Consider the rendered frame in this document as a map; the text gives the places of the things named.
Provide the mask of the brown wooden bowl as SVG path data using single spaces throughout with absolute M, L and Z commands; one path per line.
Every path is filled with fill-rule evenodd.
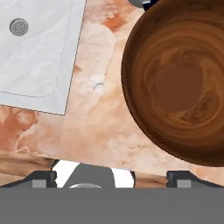
M 158 0 L 129 35 L 121 77 L 129 112 L 155 145 L 224 166 L 224 0 Z

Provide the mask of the grey and dark blue mug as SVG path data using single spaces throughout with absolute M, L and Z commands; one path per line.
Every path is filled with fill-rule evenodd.
M 137 8 L 147 11 L 150 7 L 156 4 L 159 0 L 128 0 L 130 4 Z

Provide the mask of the round grey sink drain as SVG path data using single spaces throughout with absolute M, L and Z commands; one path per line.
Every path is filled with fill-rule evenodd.
M 24 36 L 29 31 L 29 24 L 22 18 L 15 18 L 10 22 L 10 32 L 17 37 Z

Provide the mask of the brown wooden cupboard front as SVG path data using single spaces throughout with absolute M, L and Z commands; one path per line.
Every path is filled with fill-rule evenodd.
M 29 154 L 0 151 L 0 184 L 20 180 L 34 171 L 49 171 L 53 168 L 58 174 L 58 186 L 62 187 L 68 174 L 78 164 L 66 160 L 57 161 L 53 158 L 35 157 Z M 135 172 L 134 177 L 128 170 L 113 169 L 115 185 L 119 188 L 129 187 L 135 183 L 135 188 L 166 188 L 167 178 L 154 174 Z

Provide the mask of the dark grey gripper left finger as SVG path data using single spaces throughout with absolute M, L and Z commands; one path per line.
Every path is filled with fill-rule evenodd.
M 56 178 L 56 171 L 34 171 L 21 180 L 1 185 L 1 188 L 56 188 Z

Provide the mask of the pale grey sink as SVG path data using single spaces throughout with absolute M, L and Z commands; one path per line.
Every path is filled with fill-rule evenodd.
M 0 105 L 64 115 L 87 0 L 0 0 Z M 21 37 L 10 23 L 22 18 Z

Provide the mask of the white and grey rounded object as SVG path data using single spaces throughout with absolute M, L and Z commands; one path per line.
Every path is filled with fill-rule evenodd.
M 57 160 L 52 170 L 57 172 L 58 188 L 134 188 L 133 171 Z

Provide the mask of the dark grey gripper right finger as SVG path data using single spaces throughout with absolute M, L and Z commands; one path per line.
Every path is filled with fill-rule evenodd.
M 222 185 L 202 180 L 190 171 L 168 171 L 166 178 L 168 180 L 166 186 L 170 188 L 222 188 Z

